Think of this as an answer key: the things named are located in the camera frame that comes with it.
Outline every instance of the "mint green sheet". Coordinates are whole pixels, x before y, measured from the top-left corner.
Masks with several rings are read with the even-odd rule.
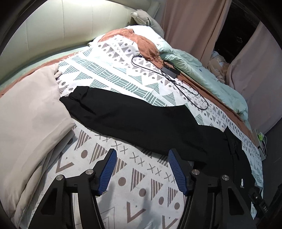
[[[239,92],[221,83],[214,74],[204,68],[201,62],[189,53],[173,49],[168,43],[165,43],[162,42],[157,46],[163,60],[172,62],[175,67],[205,87],[226,106],[234,110],[243,121],[248,120],[248,106]]]

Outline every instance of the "cream upholstered headboard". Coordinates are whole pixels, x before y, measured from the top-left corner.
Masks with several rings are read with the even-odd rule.
[[[108,31],[134,24],[130,13],[152,17],[152,0],[47,0],[14,33],[0,55],[0,82],[29,62],[79,44]]]

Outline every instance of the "brown dot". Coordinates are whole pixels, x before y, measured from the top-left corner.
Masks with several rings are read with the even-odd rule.
[[[88,154],[88,152],[87,152],[87,150],[85,149],[84,151],[82,151],[81,157],[82,157],[82,158],[86,158],[86,157],[87,157],[87,154]]]
[[[139,191],[139,196],[143,197],[146,195],[146,189],[145,188],[141,188]]]
[[[126,183],[126,179],[124,177],[119,178],[118,180],[118,185],[119,186],[123,186]]]
[[[180,204],[177,202],[177,203],[175,203],[175,205],[174,205],[174,209],[175,210],[177,210],[177,209],[179,209],[180,208]]]
[[[73,139],[71,138],[68,142],[68,145],[72,144],[72,142],[73,142]]]
[[[162,205],[163,202],[164,202],[164,198],[163,198],[163,197],[160,197],[160,198],[159,198],[159,204]]]

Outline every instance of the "silver screw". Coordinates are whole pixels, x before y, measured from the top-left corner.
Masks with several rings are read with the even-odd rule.
[[[88,169],[85,171],[85,173],[88,175],[91,175],[93,172],[94,172],[93,169]]]
[[[223,180],[229,180],[229,176],[227,176],[227,175],[222,175],[222,179],[223,179]]]
[[[61,179],[63,179],[64,177],[63,177],[63,175],[58,175],[58,176],[56,176],[56,180],[61,180]]]
[[[199,175],[199,174],[200,174],[200,171],[197,170],[197,169],[193,169],[193,170],[192,170],[192,173],[193,173],[194,175]]]

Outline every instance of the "power cord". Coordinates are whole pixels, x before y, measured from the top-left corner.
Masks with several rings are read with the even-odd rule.
[[[161,73],[159,73],[159,72],[157,72],[157,71],[154,71],[154,70],[152,70],[152,69],[149,69],[149,68],[145,68],[144,66],[140,66],[140,65],[134,63],[133,60],[134,60],[135,58],[143,58],[143,59],[145,59],[143,56],[134,56],[134,57],[132,57],[132,59],[131,59],[131,64],[132,64],[133,66],[138,67],[138,68],[143,68],[143,69],[146,69],[146,70],[148,70],[148,71],[151,71],[151,72],[154,72],[154,73],[157,73],[157,74],[161,74],[161,75],[162,75],[163,77],[165,77],[169,82],[173,83],[174,86],[175,86],[175,87],[186,97],[186,99],[187,99],[191,104],[193,104],[196,108],[198,108],[198,109],[200,109],[200,110],[202,110],[202,111],[208,109],[209,103],[208,103],[207,100],[199,93],[199,91],[197,90],[196,87],[194,87],[194,86],[191,85],[190,83],[186,82],[186,83],[188,83],[189,86],[190,86],[193,90],[195,90],[198,94],[192,93],[191,91],[189,91],[186,87],[184,87],[184,86],[182,86],[182,85],[177,85],[177,83],[176,83],[175,80],[172,80],[166,73],[164,73],[161,69],[159,69],[159,68],[158,68],[154,63],[152,63],[151,61],[145,59],[146,61],[148,61],[148,62],[150,62],[151,64],[153,64],[158,70],[160,70]],[[200,95],[200,96],[204,99],[204,101],[207,103],[207,107],[206,107],[206,108],[201,108],[201,107],[198,107],[197,105],[195,105],[195,104],[183,93],[183,91],[181,91],[181,90],[178,88],[178,86],[184,88],[185,90],[187,90],[189,93],[191,93],[191,94],[193,94],[193,95],[196,95],[196,96]]]

